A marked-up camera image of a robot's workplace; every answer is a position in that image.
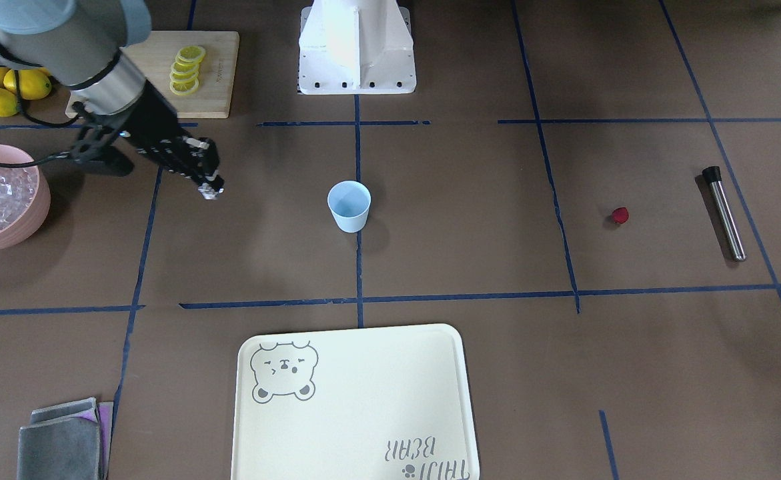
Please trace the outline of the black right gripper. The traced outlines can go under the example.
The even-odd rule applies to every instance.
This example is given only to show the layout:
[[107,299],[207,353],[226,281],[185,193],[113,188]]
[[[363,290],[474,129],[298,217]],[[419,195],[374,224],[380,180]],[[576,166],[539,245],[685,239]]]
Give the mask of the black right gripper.
[[170,103],[150,82],[146,82],[136,103],[122,112],[100,115],[84,107],[82,101],[74,101],[72,109],[80,115],[83,125],[118,129],[118,139],[126,140],[147,160],[167,172],[201,183],[197,191],[205,200],[217,199],[223,193],[215,143],[208,137],[196,139],[181,127]]

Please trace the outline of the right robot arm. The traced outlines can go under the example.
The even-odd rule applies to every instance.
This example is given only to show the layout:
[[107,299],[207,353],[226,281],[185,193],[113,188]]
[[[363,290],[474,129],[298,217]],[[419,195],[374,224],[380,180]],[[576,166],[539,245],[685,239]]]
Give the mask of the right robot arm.
[[150,33],[143,1],[0,1],[0,67],[44,67],[76,96],[72,110],[82,127],[52,160],[122,177],[133,165],[113,144],[125,139],[163,170],[194,183],[202,197],[215,199],[223,192],[215,143],[181,127],[174,107],[122,52]]

